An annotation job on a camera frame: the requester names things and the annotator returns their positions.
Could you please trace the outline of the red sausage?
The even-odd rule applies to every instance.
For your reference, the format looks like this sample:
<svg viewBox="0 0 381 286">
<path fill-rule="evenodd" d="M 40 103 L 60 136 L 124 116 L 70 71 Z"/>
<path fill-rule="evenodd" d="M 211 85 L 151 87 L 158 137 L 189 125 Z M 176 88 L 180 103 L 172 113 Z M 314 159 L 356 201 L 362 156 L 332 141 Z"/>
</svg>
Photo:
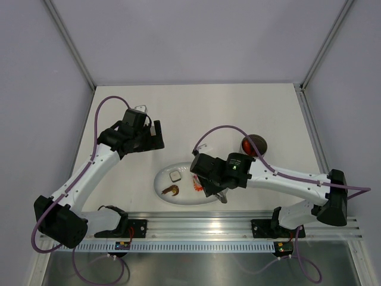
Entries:
<svg viewBox="0 0 381 286">
<path fill-rule="evenodd" d="M 245 154 L 249 156 L 254 156 L 255 155 L 255 150 L 252 147 L 251 143 L 247 140 L 244 139 L 241 144 L 242 150 Z"/>
</svg>

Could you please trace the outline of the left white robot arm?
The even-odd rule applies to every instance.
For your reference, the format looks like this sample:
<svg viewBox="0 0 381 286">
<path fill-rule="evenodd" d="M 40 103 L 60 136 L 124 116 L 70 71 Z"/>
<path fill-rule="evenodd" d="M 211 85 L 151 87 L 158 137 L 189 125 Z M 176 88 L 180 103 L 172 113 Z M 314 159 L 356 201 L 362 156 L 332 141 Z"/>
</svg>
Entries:
<svg viewBox="0 0 381 286">
<path fill-rule="evenodd" d="M 160 121 L 151 120 L 143 111 L 127 109 L 122 120 L 101 132 L 90 158 L 58 191 L 36 199 L 34 231 L 69 249 L 77 247 L 87 235 L 129 237 L 133 224 L 127 212 L 115 206 L 85 212 L 83 206 L 102 178 L 124 156 L 163 148 Z"/>
</svg>

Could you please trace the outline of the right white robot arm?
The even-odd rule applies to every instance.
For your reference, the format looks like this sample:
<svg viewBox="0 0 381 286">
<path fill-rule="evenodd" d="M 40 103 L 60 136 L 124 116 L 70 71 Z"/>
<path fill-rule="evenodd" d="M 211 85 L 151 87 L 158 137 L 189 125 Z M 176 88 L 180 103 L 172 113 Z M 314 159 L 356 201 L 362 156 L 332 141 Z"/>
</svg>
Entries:
<svg viewBox="0 0 381 286">
<path fill-rule="evenodd" d="M 320 222 L 329 226 L 347 225 L 348 191 L 345 175 L 333 169 L 313 175 L 286 169 L 270 170 L 258 158 L 231 153 L 226 160 L 204 153 L 195 156 L 190 172 L 196 175 L 207 197 L 226 203 L 226 190 L 260 188 L 301 199 L 289 207 L 276 207 L 269 219 L 252 219 L 254 238 L 305 237 L 304 225 Z"/>
</svg>

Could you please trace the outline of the brown shrimp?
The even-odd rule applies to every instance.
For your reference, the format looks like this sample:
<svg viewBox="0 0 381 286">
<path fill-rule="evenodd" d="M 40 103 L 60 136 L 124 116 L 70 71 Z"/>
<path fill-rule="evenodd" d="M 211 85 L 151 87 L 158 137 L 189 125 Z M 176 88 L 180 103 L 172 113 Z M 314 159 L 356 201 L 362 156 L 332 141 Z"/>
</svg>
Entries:
<svg viewBox="0 0 381 286">
<path fill-rule="evenodd" d="M 170 192 L 172 193 L 172 196 L 177 196 L 179 194 L 179 187 L 177 185 L 171 185 L 167 187 L 166 189 L 164 189 L 161 193 L 162 195 L 165 195 Z"/>
</svg>

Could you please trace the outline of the black and white sushi piece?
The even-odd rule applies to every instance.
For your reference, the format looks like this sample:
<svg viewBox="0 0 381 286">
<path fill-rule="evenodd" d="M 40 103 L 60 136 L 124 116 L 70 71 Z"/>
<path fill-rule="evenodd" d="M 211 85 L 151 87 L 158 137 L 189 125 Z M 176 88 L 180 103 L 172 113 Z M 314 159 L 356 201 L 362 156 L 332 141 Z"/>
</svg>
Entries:
<svg viewBox="0 0 381 286">
<path fill-rule="evenodd" d="M 178 170 L 170 172 L 169 176 L 172 182 L 178 182 L 182 179 L 182 176 Z"/>
</svg>

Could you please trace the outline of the red white crab stick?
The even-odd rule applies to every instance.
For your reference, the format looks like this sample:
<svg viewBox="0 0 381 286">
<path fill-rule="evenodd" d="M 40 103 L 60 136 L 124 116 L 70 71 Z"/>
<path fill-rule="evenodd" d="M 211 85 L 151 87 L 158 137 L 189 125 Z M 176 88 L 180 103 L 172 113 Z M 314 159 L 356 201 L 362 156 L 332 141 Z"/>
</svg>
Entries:
<svg viewBox="0 0 381 286">
<path fill-rule="evenodd" d="M 200 183 L 200 181 L 196 175 L 192 176 L 192 180 L 193 180 L 193 187 L 194 187 L 195 191 L 201 192 L 204 190 L 203 186 L 201 185 L 201 183 Z"/>
</svg>

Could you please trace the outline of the grey cylindrical lunch container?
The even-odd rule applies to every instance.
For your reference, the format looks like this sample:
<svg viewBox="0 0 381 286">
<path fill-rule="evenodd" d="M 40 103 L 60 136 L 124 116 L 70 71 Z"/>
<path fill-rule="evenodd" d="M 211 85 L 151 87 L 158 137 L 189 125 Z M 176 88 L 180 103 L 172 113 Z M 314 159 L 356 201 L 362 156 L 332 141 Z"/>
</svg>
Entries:
<svg viewBox="0 0 381 286">
<path fill-rule="evenodd" d="M 259 135 L 256 135 L 256 134 L 250 134 L 249 137 L 250 137 L 251 141 L 255 144 L 255 146 L 256 146 L 257 150 L 259 151 L 260 155 L 264 156 L 266 154 L 266 152 L 267 152 L 267 149 L 268 149 L 268 145 L 267 145 L 266 140 L 262 136 L 259 136 Z M 240 151 L 241 151 L 242 154 L 245 154 L 243 152 L 243 150 L 242 150 L 241 145 L 240 145 Z M 258 157 L 258 154 L 257 154 L 256 150 L 255 150 L 255 155 L 251 156 L 251 157 Z"/>
</svg>

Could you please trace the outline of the metal tongs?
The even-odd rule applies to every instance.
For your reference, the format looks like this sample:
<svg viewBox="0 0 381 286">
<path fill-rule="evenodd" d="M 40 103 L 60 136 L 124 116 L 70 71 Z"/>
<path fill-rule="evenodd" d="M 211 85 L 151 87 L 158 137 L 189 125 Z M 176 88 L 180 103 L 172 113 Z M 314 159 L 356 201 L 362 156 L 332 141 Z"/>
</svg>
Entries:
<svg viewBox="0 0 381 286">
<path fill-rule="evenodd" d="M 198 179 L 199 179 L 201 185 L 203 186 L 203 189 L 204 189 L 203 192 L 207 198 L 208 197 L 215 197 L 221 203 L 223 203 L 223 204 L 227 203 L 227 197 L 226 197 L 227 191 L 226 191 L 226 189 L 224 189 L 220 186 L 214 185 L 212 182 L 210 182 L 204 178 L 201 178 L 199 176 L 198 176 Z"/>
</svg>

